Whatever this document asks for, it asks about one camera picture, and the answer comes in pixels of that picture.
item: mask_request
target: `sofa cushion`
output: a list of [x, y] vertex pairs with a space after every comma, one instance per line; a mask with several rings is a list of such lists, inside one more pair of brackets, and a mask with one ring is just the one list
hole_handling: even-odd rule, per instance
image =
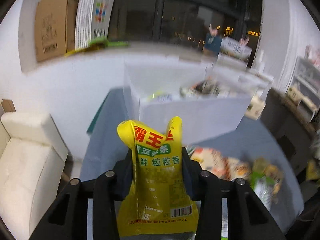
[[8, 112], [1, 122], [11, 138], [19, 138], [52, 146], [65, 162], [68, 149], [61, 139], [50, 114]]
[[0, 122], [0, 158], [9, 140], [10, 140], [10, 136], [7, 133], [7, 131], [4, 129], [2, 123]]
[[63, 167], [52, 147], [10, 139], [0, 158], [0, 216], [17, 240], [29, 239], [55, 199]]

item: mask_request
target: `yellow snack bag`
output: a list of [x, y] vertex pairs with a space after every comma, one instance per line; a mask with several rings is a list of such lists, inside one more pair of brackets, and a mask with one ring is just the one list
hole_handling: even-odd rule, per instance
[[135, 120], [122, 122], [117, 131], [133, 163], [133, 181], [117, 217], [119, 235], [196, 231], [198, 209], [182, 179], [181, 118], [170, 120], [166, 135]]

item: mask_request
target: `metal bolt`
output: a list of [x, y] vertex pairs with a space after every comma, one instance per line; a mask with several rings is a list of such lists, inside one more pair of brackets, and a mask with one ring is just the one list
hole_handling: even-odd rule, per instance
[[210, 172], [209, 172], [209, 171], [201, 171], [201, 172], [200, 172], [200, 175], [201, 175], [202, 177], [209, 177], [209, 176], [210, 176]]
[[107, 171], [105, 174], [107, 177], [113, 177], [115, 175], [114, 171]]
[[244, 185], [244, 184], [245, 184], [245, 180], [242, 179], [242, 178], [236, 179], [236, 182], [237, 182], [239, 185]]
[[72, 180], [70, 181], [70, 184], [71, 184], [72, 186], [74, 186], [74, 185], [77, 185], [79, 182], [80, 182], [79, 179], [72, 179]]

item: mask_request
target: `white wall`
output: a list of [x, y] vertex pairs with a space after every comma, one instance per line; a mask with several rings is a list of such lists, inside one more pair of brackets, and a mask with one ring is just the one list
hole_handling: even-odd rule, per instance
[[[108, 91], [123, 86], [126, 61], [201, 62], [199, 54], [189, 49], [134, 44], [127, 49], [60, 57], [38, 64], [33, 24], [28, 22], [34, 19], [38, 0], [26, 0], [29, 10], [20, 15], [22, 2], [17, 0], [0, 24], [0, 98], [13, 100], [17, 111], [49, 112], [74, 157], [84, 157], [90, 139], [87, 128]], [[23, 48], [20, 58], [18, 42]], [[22, 73], [20, 62], [36, 70]]]
[[297, 15], [297, 55], [304, 57], [307, 45], [311, 45], [314, 49], [320, 48], [320, 31], [300, 0], [289, 0], [289, 4]]
[[119, 67], [123, 59], [70, 57], [22, 74], [18, 53], [21, 4], [17, 0], [0, 24], [0, 97], [13, 100], [17, 111], [51, 113], [71, 154], [83, 158], [89, 142], [86, 129], [95, 112], [109, 89], [123, 84]]
[[307, 45], [320, 48], [320, 31], [300, 0], [262, 0], [258, 50], [264, 51], [264, 73], [275, 77], [273, 86], [285, 92], [297, 56]]

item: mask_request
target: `gray tablecloth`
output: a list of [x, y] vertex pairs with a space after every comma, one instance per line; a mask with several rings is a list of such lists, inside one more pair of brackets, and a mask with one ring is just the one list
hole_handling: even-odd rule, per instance
[[[116, 161], [125, 158], [128, 148], [118, 137], [116, 128], [128, 118], [123, 89], [111, 90], [90, 138], [81, 170], [82, 181], [97, 178], [103, 172], [113, 169]], [[220, 150], [224, 156], [236, 157], [250, 163], [263, 156], [278, 166], [284, 172], [284, 181], [278, 193], [278, 203], [272, 205], [270, 213], [281, 230], [287, 232], [304, 208], [302, 194], [281, 148], [259, 120], [243, 117], [235, 131], [197, 145], [213, 147]], [[88, 239], [92, 239], [92, 202], [88, 208]]]

